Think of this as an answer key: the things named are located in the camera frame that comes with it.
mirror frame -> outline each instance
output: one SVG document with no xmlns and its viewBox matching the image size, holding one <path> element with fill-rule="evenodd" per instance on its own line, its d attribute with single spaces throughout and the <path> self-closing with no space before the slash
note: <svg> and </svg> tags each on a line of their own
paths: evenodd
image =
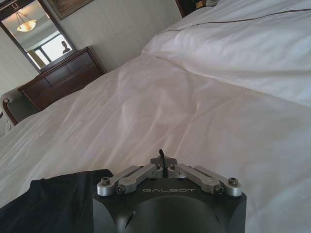
<svg viewBox="0 0 311 233">
<path fill-rule="evenodd" d="M 41 7 L 43 8 L 43 10 L 49 15 L 50 20 L 52 21 L 52 23 L 54 23 L 55 27 L 58 29 L 58 31 L 64 36 L 64 38 L 67 40 L 68 44 L 71 46 L 72 50 L 68 53 L 66 53 L 65 55 L 61 56 L 60 58 L 56 59 L 55 61 L 47 64 L 46 66 L 44 66 L 43 68 L 38 68 L 36 66 L 36 64 L 31 60 L 31 58 L 27 55 L 27 52 L 25 51 L 25 49 L 20 45 L 20 43 L 14 38 L 14 36 L 10 33 L 10 31 L 5 27 L 5 25 L 2 23 L 2 21 L 9 17 L 10 15 L 14 14 L 16 11 L 18 11 L 19 9 L 25 7 L 26 5 L 32 3 L 35 0 L 6 0 L 3 3 L 0 3 L 0 27 L 5 31 L 5 33 L 9 36 L 9 38 L 14 42 L 14 44 L 19 48 L 19 50 L 22 52 L 22 54 L 28 59 L 28 61 L 34 66 L 34 68 L 39 72 L 42 73 L 46 70 L 48 70 L 49 68 L 51 68 L 52 66 L 54 66 L 55 64 L 57 64 L 58 62 L 62 61 L 63 59 L 65 59 L 66 57 L 72 55 L 73 53 L 75 53 L 77 51 L 76 47 L 74 46 L 74 44 L 72 43 L 72 41 L 68 38 L 68 36 L 66 35 L 66 33 L 64 32 L 64 30 L 61 28 L 61 26 L 59 25 L 59 23 L 57 22 L 57 20 L 54 18 L 53 14 L 50 12 L 50 10 L 48 9 L 48 7 L 46 6 L 46 4 L 43 2 L 43 0 L 36 0 L 39 2 L 39 4 L 41 5 Z M 17 3 L 18 8 L 13 8 L 10 6 L 12 6 L 13 4 Z"/>
</svg>

picture frame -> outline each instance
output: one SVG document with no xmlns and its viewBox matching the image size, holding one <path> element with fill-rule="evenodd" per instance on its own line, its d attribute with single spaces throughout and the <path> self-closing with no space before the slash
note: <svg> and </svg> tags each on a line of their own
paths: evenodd
<svg viewBox="0 0 311 233">
<path fill-rule="evenodd" d="M 94 0 L 47 0 L 60 20 Z"/>
</svg>

black cloth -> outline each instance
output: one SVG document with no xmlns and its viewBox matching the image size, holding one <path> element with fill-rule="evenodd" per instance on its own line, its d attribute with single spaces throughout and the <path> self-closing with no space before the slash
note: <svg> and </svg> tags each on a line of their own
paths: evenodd
<svg viewBox="0 0 311 233">
<path fill-rule="evenodd" d="M 100 179 L 111 176 L 97 170 L 32 181 L 26 193 L 0 209 L 0 232 L 93 232 L 92 195 Z"/>
</svg>

metal bracket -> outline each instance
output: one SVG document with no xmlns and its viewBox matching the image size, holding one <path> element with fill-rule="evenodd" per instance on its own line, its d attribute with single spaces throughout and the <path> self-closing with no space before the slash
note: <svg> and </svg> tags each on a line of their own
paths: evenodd
<svg viewBox="0 0 311 233">
<path fill-rule="evenodd" d="M 131 166 L 126 170 L 120 172 L 116 176 L 113 176 L 111 178 L 106 177 L 102 178 L 102 181 L 97 184 L 97 194 L 103 197 L 114 194 L 116 192 L 116 187 L 119 183 L 119 180 L 122 179 L 123 177 L 133 174 L 139 169 L 140 167 L 138 166 Z"/>
<path fill-rule="evenodd" d="M 229 178 L 223 177 L 221 175 L 218 175 L 210 170 L 205 169 L 202 166 L 195 166 L 193 168 L 194 170 L 208 176 L 213 177 L 221 183 L 221 185 L 225 188 L 225 193 L 232 197 L 239 197 L 242 195 L 242 186 L 235 178 Z"/>
<path fill-rule="evenodd" d="M 224 191 L 224 188 L 217 179 L 206 176 L 184 164 L 170 166 L 168 168 L 168 175 L 170 178 L 188 178 L 199 185 L 206 193 L 222 194 Z"/>
<path fill-rule="evenodd" d="M 119 180 L 118 194 L 127 194 L 136 191 L 137 186 L 147 178 L 160 178 L 163 168 L 160 165 L 148 164 L 132 175 Z"/>
<path fill-rule="evenodd" d="M 223 192 L 232 197 L 242 195 L 242 186 L 235 178 L 225 178 L 201 166 L 189 167 L 184 164 L 177 164 L 175 159 L 166 157 L 169 161 L 167 175 L 169 178 L 187 178 L 201 187 L 202 191 L 211 194 L 222 194 Z M 164 173 L 161 164 L 156 158 L 152 163 L 143 166 L 131 166 L 118 175 L 108 178 L 102 178 L 97 184 L 97 193 L 99 196 L 109 196 L 117 192 L 118 194 L 127 194 L 135 192 L 137 186 L 147 178 L 162 178 Z"/>
</svg>

dresser drawer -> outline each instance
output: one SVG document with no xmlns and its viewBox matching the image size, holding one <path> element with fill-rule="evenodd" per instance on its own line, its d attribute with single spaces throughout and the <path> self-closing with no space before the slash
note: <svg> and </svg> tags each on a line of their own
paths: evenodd
<svg viewBox="0 0 311 233">
<path fill-rule="evenodd" d="M 104 74 L 89 47 L 75 52 L 60 64 L 38 75 L 19 90 L 43 110 L 53 102 L 82 89 Z"/>
</svg>

